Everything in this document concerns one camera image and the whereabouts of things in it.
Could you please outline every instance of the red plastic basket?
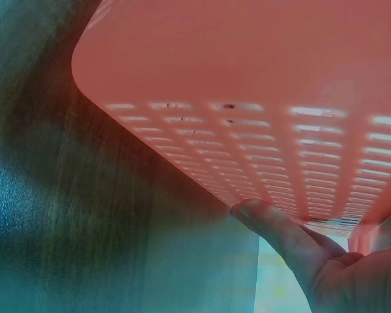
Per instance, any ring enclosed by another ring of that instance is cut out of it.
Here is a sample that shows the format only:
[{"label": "red plastic basket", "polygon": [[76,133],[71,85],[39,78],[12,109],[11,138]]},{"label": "red plastic basket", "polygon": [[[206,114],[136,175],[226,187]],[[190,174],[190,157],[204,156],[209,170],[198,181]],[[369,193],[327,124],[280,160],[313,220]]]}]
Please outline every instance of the red plastic basket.
[{"label": "red plastic basket", "polygon": [[72,69],[228,205],[353,240],[391,213],[391,0],[106,0]]}]

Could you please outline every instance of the wood grain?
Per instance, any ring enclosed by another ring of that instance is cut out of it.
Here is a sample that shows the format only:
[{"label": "wood grain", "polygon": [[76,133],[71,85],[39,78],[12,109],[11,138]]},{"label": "wood grain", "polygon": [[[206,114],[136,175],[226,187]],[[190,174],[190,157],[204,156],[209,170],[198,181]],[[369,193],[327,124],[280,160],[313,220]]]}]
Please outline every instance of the wood grain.
[{"label": "wood grain", "polygon": [[0,313],[253,312],[257,236],[78,91],[98,2],[0,1]]}]

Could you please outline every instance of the fingernail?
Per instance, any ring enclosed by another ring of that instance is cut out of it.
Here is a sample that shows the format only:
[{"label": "fingernail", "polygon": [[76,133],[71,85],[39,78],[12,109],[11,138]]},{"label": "fingernail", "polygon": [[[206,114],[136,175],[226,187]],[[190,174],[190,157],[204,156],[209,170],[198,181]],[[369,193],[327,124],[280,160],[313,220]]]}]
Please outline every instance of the fingernail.
[{"label": "fingernail", "polygon": [[250,208],[248,207],[243,207],[242,209],[239,210],[239,212],[246,217],[250,217]]}]

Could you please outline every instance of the rectangular slot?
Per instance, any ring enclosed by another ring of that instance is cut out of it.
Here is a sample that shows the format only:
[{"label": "rectangular slot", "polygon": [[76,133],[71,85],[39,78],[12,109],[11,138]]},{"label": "rectangular slot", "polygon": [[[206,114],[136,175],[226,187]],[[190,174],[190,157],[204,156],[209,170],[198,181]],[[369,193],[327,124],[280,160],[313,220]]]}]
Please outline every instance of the rectangular slot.
[{"label": "rectangular slot", "polygon": [[369,185],[375,185],[375,186],[386,186],[388,184],[386,181],[380,181],[377,179],[369,179],[369,178],[363,178],[363,177],[357,177],[357,178],[355,178],[355,181],[357,183],[369,184]]},{"label": "rectangular slot", "polygon": [[269,190],[268,193],[275,195],[275,196],[284,197],[284,198],[294,198],[294,195],[292,195],[291,193],[286,193],[286,192]]},{"label": "rectangular slot", "polygon": [[151,108],[154,110],[190,110],[191,105],[183,102],[155,102],[151,104]]},{"label": "rectangular slot", "polygon": [[280,197],[280,196],[271,196],[271,198],[273,200],[278,200],[278,201],[286,201],[286,202],[291,202],[291,203],[295,203],[295,200],[294,199],[291,199],[291,198],[286,198],[286,197]]},{"label": "rectangular slot", "polygon": [[368,192],[382,192],[381,188],[368,187],[362,185],[353,185],[352,189],[360,190],[360,191],[368,191]]},{"label": "rectangular slot", "polygon": [[278,174],[278,173],[271,173],[269,171],[259,171],[257,172],[260,176],[269,176],[269,177],[275,177],[275,178],[288,178],[288,175],[285,174]]},{"label": "rectangular slot", "polygon": [[313,139],[300,139],[299,142],[302,145],[319,145],[322,147],[341,148],[341,144],[338,142],[326,142],[323,140],[313,140]]},{"label": "rectangular slot", "polygon": [[183,148],[174,147],[172,145],[156,145],[155,147],[160,150],[167,150],[167,151],[184,151]]},{"label": "rectangular slot", "polygon": [[351,214],[366,214],[368,212],[367,209],[361,209],[357,207],[346,207],[345,213],[351,213]]},{"label": "rectangular slot", "polygon": [[357,170],[357,172],[358,172],[358,174],[369,174],[369,175],[384,177],[384,178],[391,177],[391,173],[386,173],[384,171],[373,171],[373,170],[360,169],[360,170]]},{"label": "rectangular slot", "polygon": [[305,178],[304,181],[306,183],[322,184],[322,185],[326,185],[326,186],[336,186],[337,185],[337,183],[334,181],[325,181],[324,179]]},{"label": "rectangular slot", "polygon": [[391,162],[384,162],[384,161],[378,161],[378,160],[370,160],[368,158],[365,158],[361,161],[363,165],[374,165],[374,166],[380,166],[382,168],[391,168]]},{"label": "rectangular slot", "polygon": [[277,162],[277,163],[282,163],[282,158],[274,158],[273,156],[264,156],[264,155],[247,155],[246,158],[251,161],[256,161],[256,160],[267,160],[271,162]]},{"label": "rectangular slot", "polygon": [[262,181],[264,183],[268,183],[268,184],[291,186],[291,183],[289,183],[288,181],[278,181],[278,180],[275,180],[275,179],[262,179]]},{"label": "rectangular slot", "polygon": [[269,127],[269,123],[265,121],[256,121],[250,119],[225,119],[223,124],[226,126],[236,126],[236,127]]},{"label": "rectangular slot", "polygon": [[285,202],[285,201],[275,200],[274,203],[275,204],[280,204],[280,205],[285,205],[285,206],[290,206],[290,207],[296,207],[296,205],[294,203]]},{"label": "rectangular slot", "polygon": [[324,194],[322,192],[307,191],[306,194],[308,194],[309,196],[313,196],[313,197],[334,198],[333,194]]},{"label": "rectangular slot", "polygon": [[307,200],[310,200],[312,202],[323,202],[323,203],[333,203],[333,200],[330,199],[322,199],[322,198],[316,198],[316,197],[307,197]]},{"label": "rectangular slot", "polygon": [[212,109],[216,111],[251,111],[252,113],[261,112],[264,110],[262,105],[254,103],[214,103],[212,104]]},{"label": "rectangular slot", "polygon": [[177,129],[177,133],[183,136],[214,136],[214,132],[200,129]]},{"label": "rectangular slot", "polygon": [[368,147],[368,148],[365,148],[365,152],[366,153],[373,153],[376,155],[385,155],[385,156],[391,157],[391,150],[388,150],[388,149]]},{"label": "rectangular slot", "polygon": [[387,134],[369,134],[369,139],[380,140],[382,142],[391,142],[391,135]]},{"label": "rectangular slot", "polygon": [[346,203],[347,207],[350,207],[351,209],[369,209],[371,206],[369,204],[362,204],[362,203],[355,203],[355,202],[348,202]]},{"label": "rectangular slot", "polygon": [[390,116],[375,116],[372,119],[374,125],[384,125],[391,127],[391,117]]},{"label": "rectangular slot", "polygon": [[181,116],[168,116],[164,118],[167,123],[197,123],[202,124],[204,121],[199,117],[181,117]]},{"label": "rectangular slot", "polygon": [[337,109],[328,109],[328,108],[307,108],[296,106],[291,108],[291,113],[294,115],[308,115],[316,117],[336,117],[344,118],[346,113]]},{"label": "rectangular slot", "polygon": [[231,154],[225,151],[216,151],[216,150],[204,150],[204,149],[197,149],[196,150],[200,155],[211,155],[215,157],[230,157]]},{"label": "rectangular slot", "polygon": [[174,160],[174,163],[177,163],[177,164],[180,164],[180,165],[184,165],[184,166],[189,166],[189,167],[201,166],[201,165],[200,165],[199,163],[197,163],[197,162],[190,162],[190,161]]},{"label": "rectangular slot", "polygon": [[320,216],[320,215],[330,215],[329,212],[322,212],[322,211],[316,211],[316,210],[308,210],[308,214],[311,216]]},{"label": "rectangular slot", "polygon": [[241,189],[241,188],[244,188],[244,187],[247,187],[247,186],[242,186],[242,185],[238,185],[238,184],[230,184],[233,188],[237,188],[237,189]]},{"label": "rectangular slot", "polygon": [[274,136],[269,136],[269,135],[264,135],[264,134],[252,134],[252,133],[245,133],[245,132],[233,133],[231,136],[236,139],[247,139],[247,140],[249,140],[249,139],[251,139],[251,140],[270,140],[270,141],[275,140]]},{"label": "rectangular slot", "polygon": [[268,164],[251,164],[251,166],[253,168],[256,168],[257,170],[287,171],[287,169],[282,166],[274,166]]},{"label": "rectangular slot", "polygon": [[336,189],[333,189],[333,188],[314,186],[314,185],[307,185],[306,188],[311,189],[311,190],[317,190],[317,191],[320,190],[322,192],[335,192],[336,191]]},{"label": "rectangular slot", "polygon": [[134,127],[136,132],[162,132],[160,128],[155,127]]},{"label": "rectangular slot", "polygon": [[148,142],[172,142],[173,140],[170,138],[162,138],[162,137],[146,137]]},{"label": "rectangular slot", "polygon": [[324,134],[337,134],[341,135],[343,132],[337,127],[316,126],[316,125],[297,125],[295,129],[298,132],[320,132]]},{"label": "rectangular slot", "polygon": [[306,167],[313,167],[313,168],[325,168],[328,170],[335,170],[337,171],[339,169],[339,166],[333,165],[333,164],[327,164],[327,163],[318,163],[318,162],[301,162],[301,165]]},{"label": "rectangular slot", "polygon": [[318,207],[319,209],[322,209],[322,208],[331,209],[331,208],[333,208],[333,205],[327,204],[327,203],[308,202],[308,205],[313,206],[313,207]]},{"label": "rectangular slot", "polygon": [[257,192],[251,191],[251,190],[245,190],[242,192],[239,192],[242,195],[247,195],[247,196],[260,196]]},{"label": "rectangular slot", "polygon": [[225,181],[236,184],[236,185],[245,185],[245,186],[252,186],[253,184],[249,181],[240,181],[238,179],[233,179],[233,178],[225,178]]},{"label": "rectangular slot", "polygon": [[323,171],[303,171],[303,173],[307,176],[321,176],[321,177],[326,177],[331,179],[335,179],[338,177],[336,174],[326,173]]},{"label": "rectangular slot", "polygon": [[347,217],[355,217],[362,219],[362,215],[358,215],[357,213],[343,212],[343,215]]},{"label": "rectangular slot", "polygon": [[134,110],[136,107],[131,103],[112,103],[106,104],[106,108],[109,110]]},{"label": "rectangular slot", "polygon": [[330,160],[340,160],[340,156],[334,155],[332,153],[323,153],[323,152],[311,152],[311,151],[301,151],[300,156],[303,158],[307,157],[317,157],[317,158],[329,158]]},{"label": "rectangular slot", "polygon": [[213,164],[221,165],[221,166],[236,166],[237,165],[237,163],[235,161],[220,160],[218,158],[205,158],[205,160],[209,163],[213,163]]},{"label": "rectangular slot", "polygon": [[264,145],[239,145],[242,150],[258,150],[258,151],[272,151],[278,152],[279,150],[275,147],[267,147]]},{"label": "rectangular slot", "polygon": [[192,156],[190,157],[189,155],[180,155],[178,153],[165,153],[165,155],[167,157],[170,157],[170,158],[178,158],[178,159],[181,159],[181,160],[191,160],[191,159],[193,159]]},{"label": "rectangular slot", "polygon": [[317,212],[323,212],[323,213],[329,213],[331,212],[332,210],[331,209],[327,209],[327,208],[322,208],[322,207],[308,207],[309,210],[313,210],[313,211],[317,211]]},{"label": "rectangular slot", "polygon": [[254,187],[250,187],[250,186],[239,186],[235,190],[237,192],[256,191]]},{"label": "rectangular slot", "polygon": [[265,186],[265,188],[273,189],[273,190],[276,189],[276,191],[282,191],[282,192],[290,192],[290,193],[293,192],[293,189],[291,189],[291,188],[280,187],[280,186],[267,185],[267,186]]},{"label": "rectangular slot", "polygon": [[213,168],[228,173],[243,173],[243,171],[240,168],[230,168],[227,166],[220,166],[220,165],[215,165],[213,166]]},{"label": "rectangular slot", "polygon": [[203,145],[207,147],[223,147],[223,144],[220,142],[211,142],[208,140],[187,140],[187,143],[190,145]]},{"label": "rectangular slot", "polygon": [[357,192],[357,191],[352,191],[351,196],[354,197],[363,197],[363,198],[370,198],[370,199],[376,199],[378,198],[377,194],[366,194],[364,192]]},{"label": "rectangular slot", "polygon": [[120,120],[124,122],[147,122],[149,118],[146,116],[120,116]]},{"label": "rectangular slot", "polygon": [[374,203],[373,200],[361,199],[361,198],[348,198],[348,200],[353,203],[366,203],[366,204],[373,204]]},{"label": "rectangular slot", "polygon": [[232,173],[219,173],[219,175],[227,177],[227,178],[236,178],[236,179],[248,179],[248,176],[245,175],[239,175],[239,174],[232,174]]}]

